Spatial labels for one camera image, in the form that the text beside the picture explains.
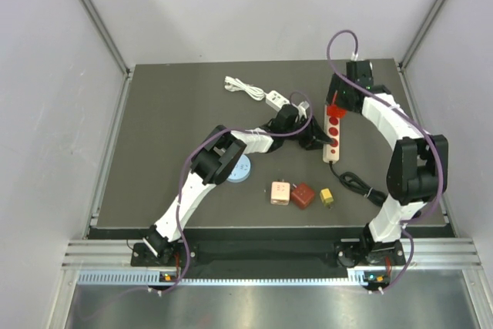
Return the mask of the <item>cream power strip red sockets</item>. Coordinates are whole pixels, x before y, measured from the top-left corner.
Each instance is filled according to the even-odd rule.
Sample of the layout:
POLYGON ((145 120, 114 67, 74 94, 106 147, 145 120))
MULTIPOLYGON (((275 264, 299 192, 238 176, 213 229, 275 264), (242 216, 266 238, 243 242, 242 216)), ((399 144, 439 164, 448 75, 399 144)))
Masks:
POLYGON ((324 131, 331 139, 323 148, 323 161, 336 163, 340 159, 340 118, 333 116, 328 104, 324 107, 324 131))

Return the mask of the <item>yellow cube plug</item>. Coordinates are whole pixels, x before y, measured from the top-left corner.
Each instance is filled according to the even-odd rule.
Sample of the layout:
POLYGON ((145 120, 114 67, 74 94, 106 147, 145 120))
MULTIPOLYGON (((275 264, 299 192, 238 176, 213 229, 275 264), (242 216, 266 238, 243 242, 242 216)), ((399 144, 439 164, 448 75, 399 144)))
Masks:
POLYGON ((324 188, 320 191, 320 199, 326 208, 331 208, 333 206, 334 197, 328 188, 324 188))

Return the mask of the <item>brown cube plug adapter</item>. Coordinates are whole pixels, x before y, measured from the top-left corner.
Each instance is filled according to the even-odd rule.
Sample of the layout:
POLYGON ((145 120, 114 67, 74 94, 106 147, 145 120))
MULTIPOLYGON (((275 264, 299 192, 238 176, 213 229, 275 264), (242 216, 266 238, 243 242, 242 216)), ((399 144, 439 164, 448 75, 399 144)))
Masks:
POLYGON ((293 184, 290 190, 290 201, 300 210, 305 210, 315 198, 314 190, 306 183, 293 184))

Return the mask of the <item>white power strip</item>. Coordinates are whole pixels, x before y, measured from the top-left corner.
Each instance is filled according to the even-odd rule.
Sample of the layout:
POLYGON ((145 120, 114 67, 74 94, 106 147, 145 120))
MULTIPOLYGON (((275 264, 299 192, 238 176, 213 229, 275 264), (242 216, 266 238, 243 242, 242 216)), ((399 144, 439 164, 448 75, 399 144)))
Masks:
POLYGON ((276 90, 272 90, 265 95, 265 102, 276 112, 279 112, 285 105, 290 105, 290 100, 276 90))

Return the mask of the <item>pink cube plug adapter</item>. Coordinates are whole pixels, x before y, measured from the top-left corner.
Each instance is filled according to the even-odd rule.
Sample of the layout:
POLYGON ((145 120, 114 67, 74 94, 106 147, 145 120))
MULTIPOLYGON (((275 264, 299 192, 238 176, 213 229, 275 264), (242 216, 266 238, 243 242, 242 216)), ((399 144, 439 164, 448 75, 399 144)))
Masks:
POLYGON ((285 181, 273 181, 270 188, 270 203, 286 206, 290 202, 291 185, 285 181))

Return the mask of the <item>round light blue socket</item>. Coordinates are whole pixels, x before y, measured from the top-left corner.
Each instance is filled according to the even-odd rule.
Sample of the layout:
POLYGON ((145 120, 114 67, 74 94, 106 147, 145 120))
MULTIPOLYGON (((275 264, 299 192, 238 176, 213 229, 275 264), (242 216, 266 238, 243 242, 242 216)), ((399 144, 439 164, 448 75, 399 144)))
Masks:
POLYGON ((230 183, 241 183, 250 176, 250 172, 251 161, 248 156, 242 155, 226 180, 230 183))

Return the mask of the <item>red cube plug adapter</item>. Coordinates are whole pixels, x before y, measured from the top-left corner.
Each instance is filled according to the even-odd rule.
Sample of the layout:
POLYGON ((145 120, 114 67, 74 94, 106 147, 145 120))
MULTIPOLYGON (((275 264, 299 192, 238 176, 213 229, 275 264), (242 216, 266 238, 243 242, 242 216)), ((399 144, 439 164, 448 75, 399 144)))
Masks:
POLYGON ((345 117, 347 110, 340 108, 339 106, 335 104, 330 104, 326 108, 327 115, 330 117, 334 117, 337 119, 342 119, 345 117))

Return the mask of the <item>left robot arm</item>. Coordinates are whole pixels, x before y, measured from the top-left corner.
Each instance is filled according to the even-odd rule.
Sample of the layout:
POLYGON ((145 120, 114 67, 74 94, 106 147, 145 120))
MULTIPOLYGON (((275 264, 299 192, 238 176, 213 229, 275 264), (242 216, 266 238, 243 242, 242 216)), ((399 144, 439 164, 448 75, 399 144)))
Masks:
POLYGON ((232 130, 218 125, 186 159, 179 178, 178 194, 168 210, 146 231, 143 243, 157 264, 174 258, 175 243, 203 198, 224 183, 243 154, 272 153, 286 140, 305 150, 335 143, 311 114, 284 105, 268 123, 255 129, 232 130))

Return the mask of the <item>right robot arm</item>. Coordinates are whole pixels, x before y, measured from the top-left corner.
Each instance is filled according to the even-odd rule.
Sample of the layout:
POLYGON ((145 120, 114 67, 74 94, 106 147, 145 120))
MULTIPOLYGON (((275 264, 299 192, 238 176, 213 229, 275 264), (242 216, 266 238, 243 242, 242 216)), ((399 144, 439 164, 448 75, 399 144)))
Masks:
POLYGON ((448 140, 417 127, 385 86, 374 83, 372 64, 352 59, 346 72, 335 72, 326 97, 324 129, 332 142, 324 147, 324 161, 340 157, 340 122, 346 112, 374 125, 392 150, 386 175, 387 194, 377 216, 358 243, 341 247, 337 258, 345 267, 365 262, 379 264, 397 255, 406 226, 427 203, 438 204, 447 188, 448 140))

